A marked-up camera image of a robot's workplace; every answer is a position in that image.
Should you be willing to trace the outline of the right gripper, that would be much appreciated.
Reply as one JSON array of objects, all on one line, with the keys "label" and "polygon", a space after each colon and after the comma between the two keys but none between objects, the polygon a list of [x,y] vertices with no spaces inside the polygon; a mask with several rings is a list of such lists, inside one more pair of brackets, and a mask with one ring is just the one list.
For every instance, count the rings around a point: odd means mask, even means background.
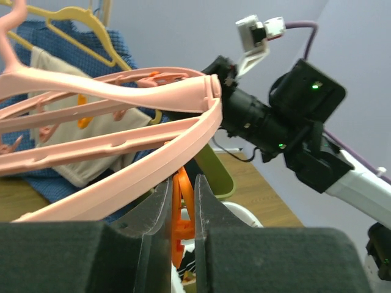
[{"label": "right gripper", "polygon": [[229,98],[236,90],[238,82],[236,77],[238,75],[237,65],[229,58],[222,55],[209,64],[202,73],[206,75],[216,74],[221,84],[221,91],[223,98]]}]

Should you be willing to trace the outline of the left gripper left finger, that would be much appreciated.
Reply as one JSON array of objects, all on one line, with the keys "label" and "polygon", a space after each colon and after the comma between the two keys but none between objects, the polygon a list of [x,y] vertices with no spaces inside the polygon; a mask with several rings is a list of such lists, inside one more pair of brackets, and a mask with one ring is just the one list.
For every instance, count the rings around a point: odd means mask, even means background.
[{"label": "left gripper left finger", "polygon": [[1,224],[2,292],[170,292],[171,179],[111,225]]}]

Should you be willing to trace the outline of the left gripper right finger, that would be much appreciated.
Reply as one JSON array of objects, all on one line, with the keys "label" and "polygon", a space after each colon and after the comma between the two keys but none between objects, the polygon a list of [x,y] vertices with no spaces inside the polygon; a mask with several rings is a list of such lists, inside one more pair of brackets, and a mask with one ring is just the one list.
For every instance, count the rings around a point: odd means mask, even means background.
[{"label": "left gripper right finger", "polygon": [[[208,181],[195,181],[195,203],[215,198]],[[256,247],[263,258],[260,292],[370,292],[354,244],[333,228],[262,228]]]}]

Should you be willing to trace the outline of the pink round clip hanger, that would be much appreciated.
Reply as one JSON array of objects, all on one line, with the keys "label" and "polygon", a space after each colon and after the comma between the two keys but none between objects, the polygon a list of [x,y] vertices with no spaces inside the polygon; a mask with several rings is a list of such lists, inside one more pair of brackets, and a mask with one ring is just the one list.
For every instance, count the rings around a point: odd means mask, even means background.
[{"label": "pink round clip hanger", "polygon": [[1,145],[1,175],[59,166],[73,183],[85,184],[122,155],[127,162],[91,186],[34,212],[19,222],[101,220],[131,203],[164,179],[174,179],[171,256],[175,266],[182,240],[195,236],[194,191],[185,171],[222,121],[218,77],[188,68],[123,71],[92,79],[66,68],[48,71],[20,62],[8,31],[27,16],[24,1],[12,1],[1,18],[1,99],[28,98],[1,110],[1,132],[28,129],[40,146],[18,151]]}]

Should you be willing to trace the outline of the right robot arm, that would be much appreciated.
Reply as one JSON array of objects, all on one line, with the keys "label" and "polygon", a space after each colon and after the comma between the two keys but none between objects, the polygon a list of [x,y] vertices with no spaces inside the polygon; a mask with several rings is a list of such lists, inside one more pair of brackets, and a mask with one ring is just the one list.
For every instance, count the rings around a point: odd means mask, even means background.
[{"label": "right robot arm", "polygon": [[269,102],[238,87],[237,67],[219,56],[204,69],[222,87],[221,126],[230,136],[253,144],[263,162],[282,154],[298,180],[336,197],[375,220],[368,230],[368,264],[381,280],[390,280],[390,181],[368,168],[324,129],[343,101],[338,82],[304,59],[278,78]]}]

